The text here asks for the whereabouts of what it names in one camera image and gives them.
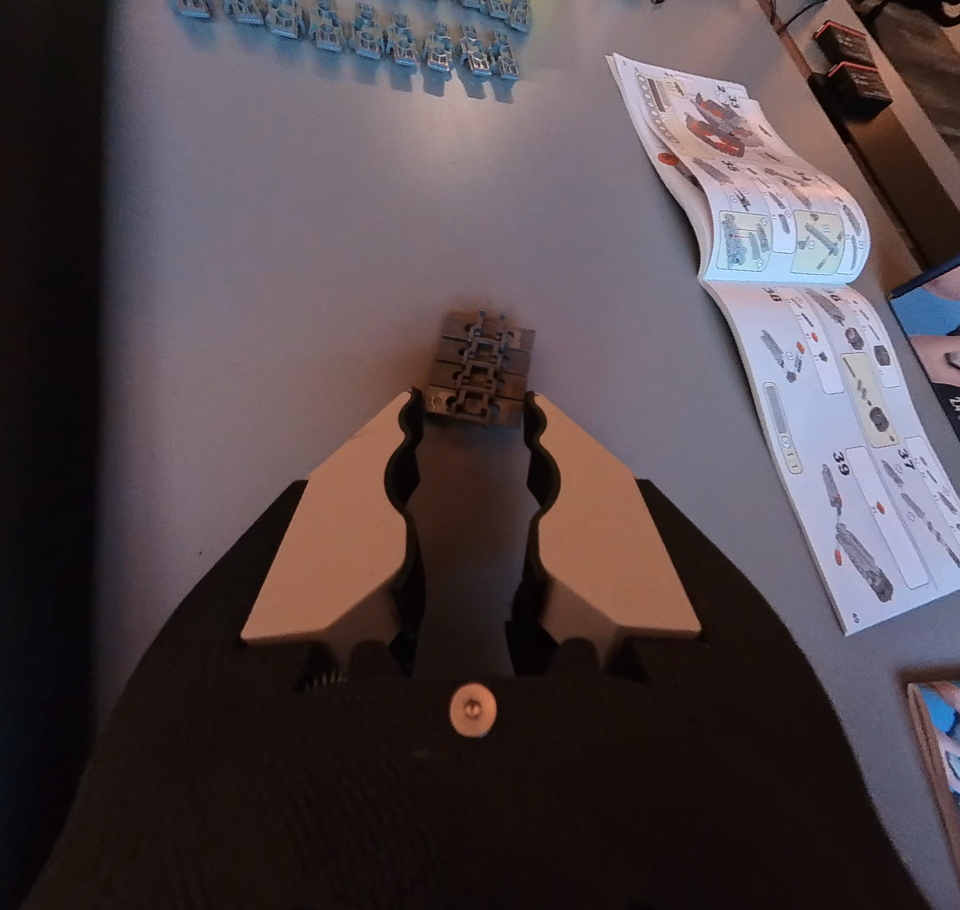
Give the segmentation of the robot kit box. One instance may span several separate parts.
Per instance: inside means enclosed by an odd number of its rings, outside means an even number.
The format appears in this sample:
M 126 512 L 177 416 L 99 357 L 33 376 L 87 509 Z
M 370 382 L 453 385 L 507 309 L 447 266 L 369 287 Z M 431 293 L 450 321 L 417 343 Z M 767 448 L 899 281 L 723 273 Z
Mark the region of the robot kit box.
M 895 288 L 888 303 L 959 436 L 959 257 Z

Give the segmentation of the group of grey links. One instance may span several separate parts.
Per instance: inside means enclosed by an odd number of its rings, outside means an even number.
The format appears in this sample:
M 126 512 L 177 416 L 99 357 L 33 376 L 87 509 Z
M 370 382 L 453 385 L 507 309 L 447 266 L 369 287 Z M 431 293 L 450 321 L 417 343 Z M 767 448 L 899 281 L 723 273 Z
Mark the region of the group of grey links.
M 368 2 L 351 9 L 336 0 L 166 0 L 185 20 L 217 16 L 284 40 L 309 41 L 318 51 L 351 53 L 405 71 L 448 78 L 457 72 L 515 83 L 522 77 L 514 38 L 531 29 L 531 0 L 426 0 L 459 6 L 466 21 L 440 19 L 422 35 L 405 12 L 385 14 Z

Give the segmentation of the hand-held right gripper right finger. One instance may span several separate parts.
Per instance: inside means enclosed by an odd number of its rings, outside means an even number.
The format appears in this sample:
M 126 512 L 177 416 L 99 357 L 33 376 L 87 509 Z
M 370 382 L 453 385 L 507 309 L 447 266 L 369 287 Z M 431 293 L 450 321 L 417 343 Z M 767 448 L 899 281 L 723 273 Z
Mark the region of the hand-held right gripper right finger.
M 520 676 L 587 641 L 606 668 L 626 640 L 692 639 L 701 623 L 630 468 L 545 395 L 527 393 L 531 519 L 509 618 Z

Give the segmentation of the grey desk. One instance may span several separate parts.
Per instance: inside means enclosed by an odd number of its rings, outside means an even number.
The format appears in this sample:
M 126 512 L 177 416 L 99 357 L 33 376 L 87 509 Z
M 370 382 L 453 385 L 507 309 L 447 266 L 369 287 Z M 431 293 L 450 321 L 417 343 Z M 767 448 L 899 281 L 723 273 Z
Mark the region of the grey desk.
M 407 74 L 110 0 L 97 714 L 291 481 L 403 389 L 459 309 L 536 330 L 531 386 L 750 579 L 833 698 L 929 903 L 958 888 L 904 702 L 956 676 L 958 595 L 845 638 L 767 451 L 685 213 L 606 64 L 739 81 L 917 265 L 757 0 L 532 0 L 520 80 Z

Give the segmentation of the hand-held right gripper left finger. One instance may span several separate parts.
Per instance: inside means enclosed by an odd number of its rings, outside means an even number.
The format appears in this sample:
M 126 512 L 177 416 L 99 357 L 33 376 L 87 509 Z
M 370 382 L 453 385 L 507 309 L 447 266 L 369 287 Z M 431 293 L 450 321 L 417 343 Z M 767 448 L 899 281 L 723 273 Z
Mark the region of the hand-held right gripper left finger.
M 425 569 L 407 504 L 424 416 L 423 393 L 404 391 L 312 471 L 242 640 L 318 642 L 340 664 L 378 641 L 412 672 Z

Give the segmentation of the open instruction booklet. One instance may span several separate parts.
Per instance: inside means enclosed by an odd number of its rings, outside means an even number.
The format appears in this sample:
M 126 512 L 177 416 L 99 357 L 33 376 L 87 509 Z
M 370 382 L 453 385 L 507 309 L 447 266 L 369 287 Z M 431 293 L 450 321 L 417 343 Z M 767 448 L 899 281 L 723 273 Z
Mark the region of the open instruction booklet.
M 857 199 L 789 148 L 737 83 L 607 58 L 694 230 L 759 422 L 846 636 L 959 586 L 958 493 L 879 311 L 851 283 Z

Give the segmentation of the black red-trimmed pack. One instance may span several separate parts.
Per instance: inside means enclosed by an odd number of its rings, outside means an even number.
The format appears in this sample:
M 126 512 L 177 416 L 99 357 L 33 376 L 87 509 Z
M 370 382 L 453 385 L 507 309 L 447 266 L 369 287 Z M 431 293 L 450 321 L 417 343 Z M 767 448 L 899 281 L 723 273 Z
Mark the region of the black red-trimmed pack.
M 827 20 L 813 33 L 812 42 L 831 68 L 845 63 L 877 68 L 868 36 L 863 31 Z
M 827 72 L 823 83 L 849 119 L 873 120 L 893 102 L 882 74 L 873 65 L 842 61 Z

